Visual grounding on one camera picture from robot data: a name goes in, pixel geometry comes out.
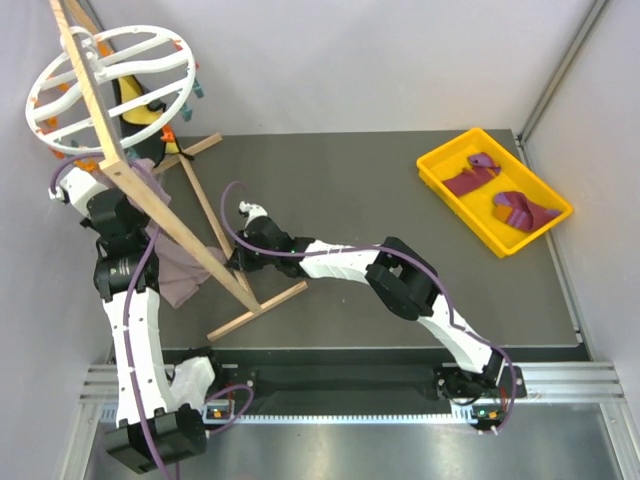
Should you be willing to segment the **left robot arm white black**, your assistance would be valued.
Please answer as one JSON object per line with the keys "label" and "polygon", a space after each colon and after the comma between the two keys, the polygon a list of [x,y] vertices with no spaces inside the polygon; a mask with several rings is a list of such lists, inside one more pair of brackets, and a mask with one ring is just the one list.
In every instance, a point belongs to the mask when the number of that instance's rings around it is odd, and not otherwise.
{"label": "left robot arm white black", "polygon": [[118,189],[87,202],[86,223],[98,234],[93,281],[108,317],[116,356],[116,427],[107,452],[137,474],[199,455],[205,450],[201,409],[205,397],[226,387],[225,370],[209,355],[165,368],[159,333],[157,229]]}

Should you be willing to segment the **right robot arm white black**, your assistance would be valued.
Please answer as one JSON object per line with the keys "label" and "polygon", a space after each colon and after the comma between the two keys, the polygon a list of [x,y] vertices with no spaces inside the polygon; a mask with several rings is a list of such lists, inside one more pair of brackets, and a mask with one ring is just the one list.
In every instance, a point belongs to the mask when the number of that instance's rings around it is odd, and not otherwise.
{"label": "right robot arm white black", "polygon": [[501,350],[467,323],[436,270],[400,239],[370,247],[329,244],[291,236],[265,215],[250,217],[234,239],[229,268],[251,273],[272,266],[294,279],[366,284],[392,314],[419,323],[447,348],[474,393],[487,396],[502,385]]}

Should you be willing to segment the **pink sock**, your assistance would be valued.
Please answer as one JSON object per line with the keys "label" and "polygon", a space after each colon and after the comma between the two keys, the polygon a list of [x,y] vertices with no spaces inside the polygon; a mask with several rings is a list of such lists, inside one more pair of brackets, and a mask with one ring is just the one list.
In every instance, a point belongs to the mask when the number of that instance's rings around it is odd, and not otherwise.
{"label": "pink sock", "polygon": [[[152,160],[134,159],[130,166],[165,205],[171,202],[171,196],[152,173]],[[159,231],[154,250],[159,259],[160,294],[177,309],[198,291],[210,273],[163,230]]]}

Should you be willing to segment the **white round clip hanger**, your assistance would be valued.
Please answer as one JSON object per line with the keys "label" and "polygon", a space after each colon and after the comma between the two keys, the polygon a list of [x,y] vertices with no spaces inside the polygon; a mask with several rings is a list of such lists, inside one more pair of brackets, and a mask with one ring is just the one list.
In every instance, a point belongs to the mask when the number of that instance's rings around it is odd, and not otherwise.
{"label": "white round clip hanger", "polygon": [[[177,33],[158,26],[134,25],[92,34],[73,28],[90,65],[97,89],[106,97],[106,113],[114,121],[120,144],[127,154],[137,157],[132,147],[180,117],[188,121],[192,110],[190,96],[203,97],[197,80],[199,64],[185,40]],[[135,76],[148,92],[116,105],[112,80]],[[75,166],[89,173],[101,161],[95,126],[89,115],[80,115],[82,92],[71,66],[68,52],[58,55],[38,76],[25,106],[27,124],[54,155],[74,157]],[[163,101],[167,109],[140,133],[124,137],[119,116],[135,107]]]}

